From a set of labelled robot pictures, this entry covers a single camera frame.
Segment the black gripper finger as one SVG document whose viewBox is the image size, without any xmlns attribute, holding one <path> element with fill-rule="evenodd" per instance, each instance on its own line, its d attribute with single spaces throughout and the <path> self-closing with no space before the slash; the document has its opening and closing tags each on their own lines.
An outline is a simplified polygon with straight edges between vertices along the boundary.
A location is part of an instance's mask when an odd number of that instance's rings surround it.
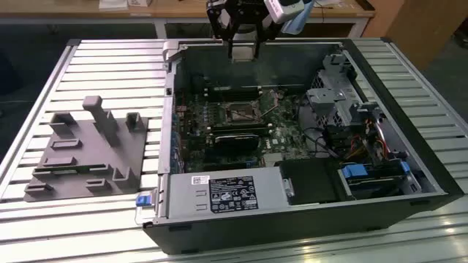
<svg viewBox="0 0 468 263">
<path fill-rule="evenodd" d="M 206 16 L 213 37 L 226 42 L 227 58 L 231 59 L 235 34 L 235 1 L 206 1 Z"/>
<path fill-rule="evenodd" d="M 278 34 L 278 24 L 274 23 L 270 14 L 257 21 L 254 24 L 255 37 L 254 37 L 254 58 L 259 55 L 261 43 L 273 40 Z"/>
</svg>

